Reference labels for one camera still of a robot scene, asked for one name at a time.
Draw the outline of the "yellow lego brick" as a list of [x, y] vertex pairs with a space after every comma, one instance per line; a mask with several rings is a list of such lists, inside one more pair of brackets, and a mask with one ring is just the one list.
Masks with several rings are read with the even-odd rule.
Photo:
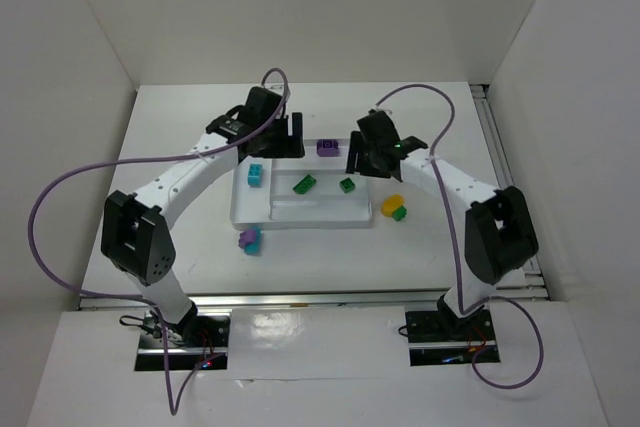
[[404, 197], [400, 194], [394, 194], [387, 197], [381, 204], [381, 214], [385, 217], [391, 217], [393, 212], [404, 205]]

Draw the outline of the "green lego brick small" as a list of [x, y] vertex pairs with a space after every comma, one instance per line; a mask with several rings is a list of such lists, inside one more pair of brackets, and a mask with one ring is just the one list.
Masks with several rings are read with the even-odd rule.
[[391, 213], [391, 217], [396, 221], [399, 222], [401, 220], [403, 220], [407, 215], [407, 209], [404, 205], [399, 206], [397, 209], [395, 209], [392, 213]]

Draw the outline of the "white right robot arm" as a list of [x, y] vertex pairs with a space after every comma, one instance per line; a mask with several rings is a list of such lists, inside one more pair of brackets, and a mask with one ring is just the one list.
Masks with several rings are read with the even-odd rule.
[[506, 274], [539, 251], [526, 199], [499, 189], [438, 157], [422, 140], [402, 139], [387, 113], [371, 110], [350, 136], [346, 172], [394, 178], [443, 201], [454, 248], [455, 284], [437, 302], [439, 322], [455, 331], [469, 323]]

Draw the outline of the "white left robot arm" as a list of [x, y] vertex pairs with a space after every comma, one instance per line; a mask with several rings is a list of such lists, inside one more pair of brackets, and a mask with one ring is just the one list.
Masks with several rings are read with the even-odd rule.
[[301, 158], [303, 115], [284, 113], [285, 99], [265, 87], [214, 119], [186, 159], [133, 193], [116, 190], [104, 205], [100, 249], [159, 310], [161, 326], [188, 342], [206, 326], [172, 271], [171, 230], [217, 179], [246, 158]]

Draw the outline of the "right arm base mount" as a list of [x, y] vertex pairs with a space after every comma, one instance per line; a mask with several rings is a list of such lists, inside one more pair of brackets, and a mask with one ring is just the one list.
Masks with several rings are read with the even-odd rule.
[[477, 363], [500, 362], [488, 309], [455, 331], [441, 325], [436, 311], [407, 311], [397, 333], [408, 341], [412, 367], [471, 364], [474, 356]]

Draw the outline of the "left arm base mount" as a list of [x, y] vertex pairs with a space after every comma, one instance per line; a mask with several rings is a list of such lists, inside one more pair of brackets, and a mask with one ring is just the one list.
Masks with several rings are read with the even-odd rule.
[[[163, 340], [159, 320], [153, 312], [144, 316], [122, 315], [119, 324], [139, 332], [134, 370], [160, 372], [164, 369]], [[226, 370], [231, 327], [229, 312], [201, 316], [191, 333], [168, 333], [168, 365], [170, 371], [190, 371], [198, 362], [205, 371]]]

